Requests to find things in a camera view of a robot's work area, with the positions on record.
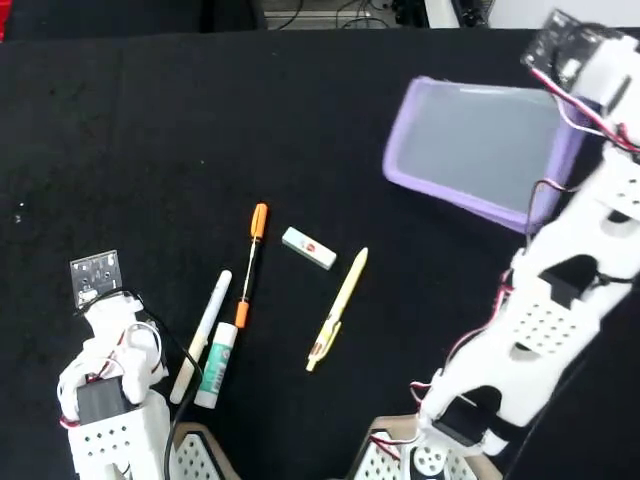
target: yellow pen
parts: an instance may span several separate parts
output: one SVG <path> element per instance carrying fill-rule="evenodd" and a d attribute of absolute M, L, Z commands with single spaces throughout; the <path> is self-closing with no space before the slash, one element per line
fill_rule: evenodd
<path fill-rule="evenodd" d="M 311 353 L 309 353 L 309 356 L 307 357 L 307 372 L 313 372 L 316 363 L 327 355 L 331 345 L 333 345 L 333 341 L 335 340 L 336 335 L 340 330 L 340 326 L 342 325 L 340 317 L 342 316 L 344 308 L 347 306 L 347 302 L 351 297 L 351 293 L 353 292 L 356 283 L 358 283 L 362 269 L 367 263 L 368 254 L 369 249 L 365 247 L 360 250 L 360 253 L 358 253 L 353 261 L 351 270 L 349 270 L 347 277 L 344 279 L 342 287 L 340 287 L 340 291 L 333 302 L 333 306 L 331 307 L 331 310 L 329 310 L 329 315 L 322 325 L 318 338 L 316 338 L 316 343 L 313 344 Z"/>

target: purple container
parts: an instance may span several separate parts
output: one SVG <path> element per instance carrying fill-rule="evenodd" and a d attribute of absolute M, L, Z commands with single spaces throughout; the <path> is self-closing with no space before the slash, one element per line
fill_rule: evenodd
<path fill-rule="evenodd" d="M 583 137 L 543 90 L 420 77 L 400 107 L 383 171 L 391 182 L 524 232 L 533 184 L 541 178 L 563 184 Z M 533 228 L 557 199 L 552 189 L 539 190 Z"/>

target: pen clip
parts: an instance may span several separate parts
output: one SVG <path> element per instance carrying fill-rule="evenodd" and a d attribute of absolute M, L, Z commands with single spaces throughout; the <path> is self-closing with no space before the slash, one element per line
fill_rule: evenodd
<path fill-rule="evenodd" d="M 331 332 L 331 336 L 329 337 L 329 341 L 327 342 L 327 346 L 324 349 L 324 353 L 322 355 L 322 358 L 324 358 L 324 356 L 329 353 L 329 350 L 331 350 L 331 345 L 333 345 L 333 341 L 336 339 L 336 336 L 338 335 L 338 330 L 340 330 L 340 327 L 342 326 L 342 322 L 338 322 L 334 325 L 333 327 L 333 332 Z"/>

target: white wire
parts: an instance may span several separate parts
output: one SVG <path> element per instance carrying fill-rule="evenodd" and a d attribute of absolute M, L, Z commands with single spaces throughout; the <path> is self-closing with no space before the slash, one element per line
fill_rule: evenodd
<path fill-rule="evenodd" d="M 148 323 L 145 322 L 134 322 L 131 325 L 129 325 L 127 328 L 125 328 L 124 333 L 125 336 L 127 334 L 127 332 L 133 328 L 133 327 L 142 327 L 142 328 L 146 328 L 147 330 L 149 330 L 153 336 L 156 338 L 156 342 L 158 344 L 158 356 L 156 358 L 156 361 L 153 362 L 153 369 L 155 369 L 158 365 L 160 365 L 160 361 L 162 360 L 162 338 L 160 337 L 160 332 L 158 332 L 158 330 L 156 330 L 155 328 L 153 328 L 151 325 L 149 325 Z"/>
<path fill-rule="evenodd" d="M 604 134 L 600 130 L 596 130 L 595 128 L 589 128 L 582 125 L 578 125 L 573 120 L 569 118 L 567 115 L 567 111 L 564 109 L 564 100 L 562 100 L 558 95 L 553 95 L 553 99 L 556 101 L 556 105 L 558 105 L 558 111 L 560 112 L 560 116 L 565 121 L 567 125 L 575 130 L 580 130 L 581 132 L 586 132 L 591 135 L 597 135 L 599 137 L 604 137 Z"/>
<path fill-rule="evenodd" d="M 77 368 L 86 366 L 86 364 L 90 361 L 90 360 L 104 360 L 105 363 L 110 363 L 112 365 L 116 365 L 118 367 L 120 367 L 120 369 L 122 370 L 122 374 L 124 375 L 124 367 L 122 366 L 122 364 L 120 364 L 120 362 L 118 362 L 117 360 L 114 360 L 113 358 L 109 358 L 109 357 L 88 357 L 88 358 L 80 358 L 80 359 L 76 359 L 73 362 L 71 362 L 71 364 L 64 370 L 64 372 L 62 372 L 62 375 L 60 375 L 60 379 L 58 380 L 58 386 L 56 388 L 56 393 L 58 395 L 58 402 L 62 402 L 62 394 L 64 393 L 64 389 L 66 387 L 66 383 L 68 381 L 67 377 L 69 376 L 69 373 L 71 370 L 75 371 Z"/>
<path fill-rule="evenodd" d="M 376 434 L 372 433 L 371 435 L 369 435 L 369 437 L 372 440 L 375 440 L 377 442 L 380 442 L 384 445 L 392 445 L 392 446 L 397 446 L 397 445 L 409 445 L 411 443 L 417 442 L 418 439 L 420 438 L 422 434 L 418 433 L 415 437 L 410 438 L 409 440 L 386 440 L 384 438 L 380 438 L 378 437 Z"/>

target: white marker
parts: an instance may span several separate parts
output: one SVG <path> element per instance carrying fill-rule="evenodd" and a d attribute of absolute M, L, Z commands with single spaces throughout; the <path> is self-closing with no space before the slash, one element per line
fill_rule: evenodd
<path fill-rule="evenodd" d="M 204 350 L 205 345 L 208 343 L 209 334 L 213 329 L 213 324 L 220 311 L 222 300 L 229 288 L 229 283 L 231 283 L 231 272 L 229 270 L 223 270 L 222 273 L 220 273 L 216 287 L 213 289 L 209 304 L 202 314 L 202 320 L 200 320 L 198 329 L 193 336 L 193 340 L 191 340 L 191 345 L 189 345 L 189 355 L 191 355 L 196 362 L 200 359 L 202 350 Z M 173 390 L 171 390 L 171 395 L 169 396 L 171 403 L 178 404 L 182 401 L 184 393 L 187 391 L 187 386 L 193 376 L 193 371 L 193 365 L 191 365 L 188 358 L 185 358 L 184 362 L 182 362 L 182 368 L 180 368 L 180 372 L 176 377 Z"/>

